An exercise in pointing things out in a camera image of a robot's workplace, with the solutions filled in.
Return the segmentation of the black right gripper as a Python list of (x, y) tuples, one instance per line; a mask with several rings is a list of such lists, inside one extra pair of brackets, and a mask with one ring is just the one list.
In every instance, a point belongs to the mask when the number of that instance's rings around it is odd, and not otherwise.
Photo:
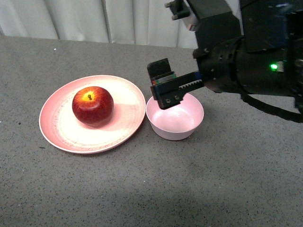
[(236, 70), (236, 55), (243, 37), (215, 45), (208, 53), (197, 56), (199, 71), (177, 76), (167, 58), (151, 62), (147, 71), (151, 92), (162, 110), (180, 104), (186, 93), (207, 87), (216, 93), (242, 93)]

